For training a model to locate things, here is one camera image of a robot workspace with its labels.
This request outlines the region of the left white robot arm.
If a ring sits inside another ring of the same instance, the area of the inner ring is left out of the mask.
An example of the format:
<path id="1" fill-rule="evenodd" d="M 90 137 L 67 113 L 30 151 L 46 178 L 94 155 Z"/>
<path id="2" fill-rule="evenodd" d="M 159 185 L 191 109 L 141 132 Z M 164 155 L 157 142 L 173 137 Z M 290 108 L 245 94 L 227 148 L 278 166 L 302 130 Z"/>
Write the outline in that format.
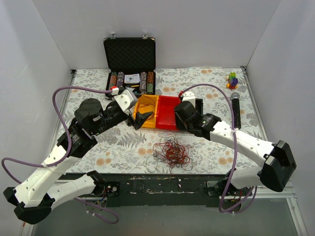
<path id="1" fill-rule="evenodd" d="M 17 218 L 37 224 L 54 208 L 69 200 L 86 194 L 102 196 L 108 184 L 97 171 L 90 171 L 65 184 L 55 182 L 97 144 L 97 135 L 123 121 L 139 129 L 153 112 L 137 112 L 136 116 L 132 116 L 130 108 L 135 104 L 135 101 L 113 101 L 103 109 L 95 98 L 81 102 L 69 128 L 40 167 L 16 187 L 4 190 L 7 201 L 15 206 Z"/>

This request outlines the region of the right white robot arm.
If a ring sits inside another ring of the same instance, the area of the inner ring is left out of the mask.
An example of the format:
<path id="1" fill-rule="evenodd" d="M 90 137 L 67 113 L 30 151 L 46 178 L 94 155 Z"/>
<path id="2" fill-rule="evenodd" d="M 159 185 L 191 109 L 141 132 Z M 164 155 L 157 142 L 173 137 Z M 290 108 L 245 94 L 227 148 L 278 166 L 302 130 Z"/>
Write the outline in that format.
<path id="1" fill-rule="evenodd" d="M 217 183 L 227 195 L 234 195 L 240 189 L 252 186 L 265 186 L 272 191 L 282 192 L 297 165 L 288 143 L 277 143 L 257 139 L 242 131 L 232 131 L 231 126 L 212 114 L 201 115 L 187 101 L 177 105 L 175 116 L 184 124 L 186 130 L 197 137 L 234 148 L 254 161 L 254 167 L 232 168 L 224 179 Z"/>

